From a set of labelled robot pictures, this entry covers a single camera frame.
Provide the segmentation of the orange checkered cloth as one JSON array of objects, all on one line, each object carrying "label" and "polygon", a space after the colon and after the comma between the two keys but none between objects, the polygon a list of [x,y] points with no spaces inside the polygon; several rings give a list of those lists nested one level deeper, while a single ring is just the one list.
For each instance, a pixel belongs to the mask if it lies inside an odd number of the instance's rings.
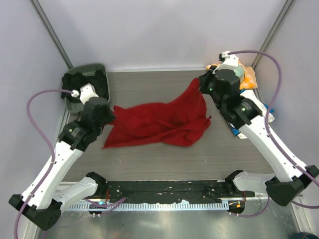
[{"label": "orange checkered cloth", "polygon": [[[245,79],[244,79],[244,81],[242,83],[240,82],[240,91],[243,90],[243,89],[251,90],[251,89],[257,88],[257,81],[256,81],[256,78],[255,78],[255,75],[254,75],[254,72],[253,72],[252,68],[245,67],[240,62],[240,60],[239,60],[239,64],[241,64],[244,67],[244,69],[245,69]],[[220,62],[216,63],[216,64],[207,65],[206,66],[206,71],[212,70],[213,73],[214,73],[217,70],[217,67],[219,65],[220,65]]]}]

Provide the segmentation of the light green bowl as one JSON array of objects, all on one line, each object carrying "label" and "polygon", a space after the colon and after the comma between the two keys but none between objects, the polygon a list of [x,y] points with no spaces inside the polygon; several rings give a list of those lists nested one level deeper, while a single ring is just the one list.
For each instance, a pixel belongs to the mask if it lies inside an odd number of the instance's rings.
[{"label": "light green bowl", "polygon": [[234,70],[235,75],[240,79],[242,83],[245,79],[245,69],[241,64],[238,64],[237,68]]}]

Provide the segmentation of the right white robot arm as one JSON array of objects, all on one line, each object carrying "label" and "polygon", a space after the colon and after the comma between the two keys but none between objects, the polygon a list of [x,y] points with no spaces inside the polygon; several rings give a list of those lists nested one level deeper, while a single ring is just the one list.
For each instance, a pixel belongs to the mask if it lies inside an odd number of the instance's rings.
[{"label": "right white robot arm", "polygon": [[208,70],[199,76],[199,91],[210,95],[226,122],[240,130],[259,150],[271,166],[272,174],[230,174],[225,184],[229,196],[242,191],[268,195],[280,206],[287,206],[316,178],[319,169],[305,165],[285,146],[270,128],[268,120],[255,102],[240,93],[240,80],[233,70]]}]

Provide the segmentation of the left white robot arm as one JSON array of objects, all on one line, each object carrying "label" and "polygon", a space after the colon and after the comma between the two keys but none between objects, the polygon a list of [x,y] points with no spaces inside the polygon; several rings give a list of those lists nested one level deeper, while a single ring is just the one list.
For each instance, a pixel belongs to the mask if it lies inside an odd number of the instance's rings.
[{"label": "left white robot arm", "polygon": [[9,204],[43,231],[52,228],[61,214],[76,202],[106,193],[106,179],[89,172],[79,182],[58,191],[62,179],[87,147],[102,134],[104,125],[115,119],[108,101],[92,97],[84,104],[79,120],[68,123],[58,137],[51,156],[34,182],[21,194],[13,194]]}]

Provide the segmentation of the red t-shirt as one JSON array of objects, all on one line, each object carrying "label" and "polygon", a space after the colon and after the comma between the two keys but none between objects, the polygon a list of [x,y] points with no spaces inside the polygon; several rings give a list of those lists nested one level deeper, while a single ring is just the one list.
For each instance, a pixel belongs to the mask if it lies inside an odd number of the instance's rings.
[{"label": "red t-shirt", "polygon": [[169,103],[147,103],[131,108],[114,106],[115,120],[103,148],[165,143],[194,145],[210,127],[207,106],[194,78],[187,89]]}]

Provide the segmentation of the white daisy print t-shirt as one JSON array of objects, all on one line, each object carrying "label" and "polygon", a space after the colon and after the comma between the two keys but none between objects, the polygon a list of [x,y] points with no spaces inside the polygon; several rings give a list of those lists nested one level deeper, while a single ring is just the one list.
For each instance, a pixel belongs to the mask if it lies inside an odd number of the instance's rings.
[{"label": "white daisy print t-shirt", "polygon": [[[255,105],[261,110],[262,115],[265,117],[267,113],[267,109],[269,108],[266,104],[262,103],[257,96],[255,95],[253,90],[243,89],[241,91],[241,96],[250,99],[255,103]],[[229,128],[231,129],[233,135],[238,137],[239,139],[246,139],[247,137],[237,128],[235,128],[231,123],[228,123]]]}]

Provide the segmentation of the black t-shirt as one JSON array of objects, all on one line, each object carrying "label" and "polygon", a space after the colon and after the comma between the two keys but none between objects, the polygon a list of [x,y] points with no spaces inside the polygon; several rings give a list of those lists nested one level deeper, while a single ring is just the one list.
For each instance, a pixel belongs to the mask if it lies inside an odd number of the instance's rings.
[{"label": "black t-shirt", "polygon": [[84,76],[82,73],[65,73],[62,77],[62,89],[80,91],[80,88],[86,84],[91,84],[95,88],[99,97],[109,99],[107,77],[102,70],[96,70],[92,76]]}]

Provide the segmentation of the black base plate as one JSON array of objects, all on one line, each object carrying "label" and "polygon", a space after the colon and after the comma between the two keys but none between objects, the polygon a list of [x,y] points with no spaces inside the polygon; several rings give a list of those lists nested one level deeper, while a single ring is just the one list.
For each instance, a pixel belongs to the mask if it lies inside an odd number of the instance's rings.
[{"label": "black base plate", "polygon": [[193,181],[109,181],[98,194],[87,199],[109,199],[115,203],[125,197],[125,203],[173,204],[183,200],[191,204],[220,202],[221,198],[252,198],[254,192],[241,192],[229,183],[217,180]]}]

